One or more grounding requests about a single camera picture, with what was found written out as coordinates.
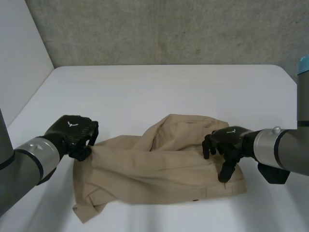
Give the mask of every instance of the robotic hand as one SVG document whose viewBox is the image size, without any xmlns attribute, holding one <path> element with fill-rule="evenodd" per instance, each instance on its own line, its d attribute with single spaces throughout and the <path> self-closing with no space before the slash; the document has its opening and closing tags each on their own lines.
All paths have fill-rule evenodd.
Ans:
<svg viewBox="0 0 309 232">
<path fill-rule="evenodd" d="M 0 217 L 33 187 L 53 175 L 64 155 L 83 161 L 98 136 L 98 122 L 63 116 L 44 136 L 13 150 L 0 111 Z"/>
<path fill-rule="evenodd" d="M 93 146 L 98 137 L 98 122 L 91 121 L 87 117 L 81 116 L 62 116 L 57 120 L 41 138 L 52 142 L 58 152 L 60 160 L 64 154 L 77 159 L 85 160 L 91 150 L 88 145 Z M 38 185 L 46 182 L 55 172 L 56 167 Z"/>
<path fill-rule="evenodd" d="M 289 171 L 268 166 L 259 162 L 254 154 L 254 141 L 260 131 L 251 131 L 243 127 L 227 127 L 215 130 L 212 134 L 205 136 L 202 143 L 205 159 L 210 158 L 210 153 L 216 155 L 217 151 L 223 155 L 225 162 L 218 174 L 218 179 L 222 183 L 230 180 L 235 171 L 236 164 L 243 157 L 251 157 L 258 162 L 258 170 L 271 184 L 284 184 L 290 174 Z"/>
</svg>

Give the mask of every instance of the white table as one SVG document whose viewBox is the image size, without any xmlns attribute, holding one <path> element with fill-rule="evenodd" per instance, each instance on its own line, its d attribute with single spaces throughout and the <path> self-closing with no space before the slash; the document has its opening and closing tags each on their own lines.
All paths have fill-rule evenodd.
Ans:
<svg viewBox="0 0 309 232">
<path fill-rule="evenodd" d="M 296 84 L 273 65 L 88 66 L 55 69 L 9 127 L 16 147 L 60 116 L 99 121 L 98 142 L 142 135 L 166 115 L 206 115 L 252 130 L 296 128 Z M 0 231 L 305 232 L 309 178 L 291 174 L 270 185 L 253 159 L 240 167 L 248 193 L 177 205 L 109 203 L 82 224 L 72 211 L 72 160 L 34 188 L 0 221 Z"/>
</svg>

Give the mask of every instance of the beige jacket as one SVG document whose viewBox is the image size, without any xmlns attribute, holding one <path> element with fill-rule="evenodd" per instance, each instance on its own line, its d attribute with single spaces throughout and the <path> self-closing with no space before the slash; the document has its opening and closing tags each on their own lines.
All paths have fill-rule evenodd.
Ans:
<svg viewBox="0 0 309 232">
<path fill-rule="evenodd" d="M 202 142 L 226 122 L 206 116 L 169 115 L 143 136 L 122 135 L 96 144 L 92 155 L 74 162 L 76 205 L 85 223 L 108 202 L 171 204 L 245 193 L 239 166 L 231 180 L 218 181 L 224 159 L 205 160 Z"/>
</svg>

